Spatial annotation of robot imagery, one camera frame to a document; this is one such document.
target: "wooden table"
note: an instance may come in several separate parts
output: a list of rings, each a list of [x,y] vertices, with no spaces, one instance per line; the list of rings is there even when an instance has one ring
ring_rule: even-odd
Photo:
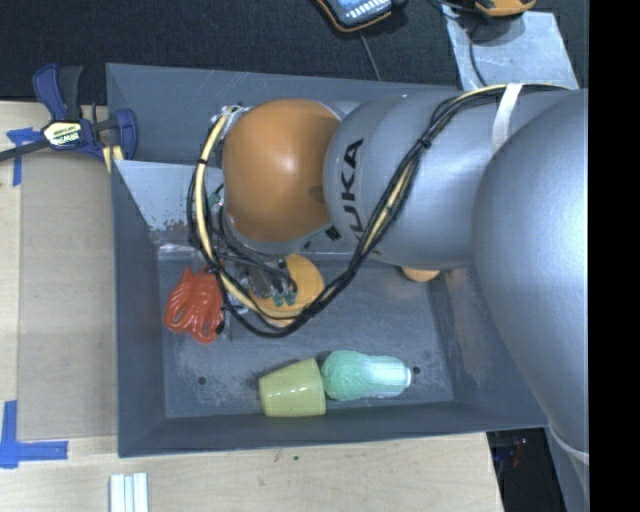
[[[47,119],[38,104],[0,102],[0,150],[11,147],[7,130]],[[12,161],[0,163],[0,406],[18,396],[18,371],[29,372],[18,370],[21,189],[12,174]],[[68,455],[0,469],[0,511],[105,511],[110,475],[136,472],[148,474],[152,511],[503,511],[484,434],[136,459],[119,459],[116,437],[101,435],[70,438]]]

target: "gray bin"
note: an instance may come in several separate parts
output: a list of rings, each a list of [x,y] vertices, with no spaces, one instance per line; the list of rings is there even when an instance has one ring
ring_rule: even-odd
[[[259,338],[233,319],[210,345],[163,326],[164,304],[182,271],[204,264],[187,243],[185,196],[210,118],[223,105],[279,97],[360,103],[430,86],[128,65],[109,65],[107,76],[110,110],[131,108],[140,132],[136,160],[116,162],[112,172],[120,456],[546,425],[472,267],[423,284],[367,262],[325,311],[278,340]],[[212,169],[208,188],[221,179]],[[325,280],[350,256],[324,234],[305,252]],[[309,357],[321,363],[337,349],[398,357],[412,369],[412,384],[389,399],[328,399],[321,417],[262,414],[262,375]]]

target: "yellow disc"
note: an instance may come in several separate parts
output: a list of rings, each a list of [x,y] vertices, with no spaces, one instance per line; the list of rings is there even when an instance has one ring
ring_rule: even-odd
[[[251,298],[268,315],[281,315],[282,313],[291,313],[291,316],[297,315],[324,290],[322,274],[311,261],[299,254],[287,256],[286,261],[289,274],[298,285],[298,295],[293,304],[288,305],[285,302],[282,306],[276,306],[271,297],[260,299],[253,293],[253,290],[249,289]],[[266,320],[281,327],[287,326],[293,321],[276,320],[274,318],[267,318]]]
[[[402,273],[412,281],[417,281],[419,283],[426,283],[427,281],[431,281],[434,277],[436,277],[440,273],[440,271],[439,270],[416,270],[414,268],[402,267]]]

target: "blue clamp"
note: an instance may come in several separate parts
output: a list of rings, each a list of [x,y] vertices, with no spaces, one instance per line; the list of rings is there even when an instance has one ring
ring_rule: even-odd
[[[0,438],[0,468],[15,469],[20,462],[66,460],[69,441],[21,443],[16,441],[17,401],[5,402]]]
[[[13,144],[18,147],[29,142],[38,142],[44,137],[33,128],[21,128],[18,130],[9,130],[7,137]],[[22,157],[18,155],[13,161],[13,186],[17,187],[22,182]]]
[[[73,121],[81,126],[81,139],[72,144],[52,145],[56,151],[75,151],[104,162],[105,145],[97,138],[94,126],[82,119],[82,110],[77,105],[77,86],[82,68],[78,66],[60,67],[47,64],[33,75],[33,89],[49,114],[51,122]],[[120,147],[125,158],[131,159],[138,145],[138,129],[132,110],[122,109],[116,113],[120,131]]]

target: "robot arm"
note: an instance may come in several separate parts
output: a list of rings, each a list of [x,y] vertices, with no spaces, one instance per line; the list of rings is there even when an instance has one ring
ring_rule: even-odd
[[[316,280],[315,295],[293,312],[258,303],[224,274],[222,281],[283,326],[279,336],[321,311],[367,256],[423,270],[474,265],[552,433],[585,467],[586,92],[522,92],[510,117],[514,135],[497,152],[499,86],[454,98],[384,98],[344,118],[297,100],[250,110],[222,147],[221,228],[276,268],[331,225],[354,259],[341,279],[324,287]],[[293,279],[300,287],[303,274]]]

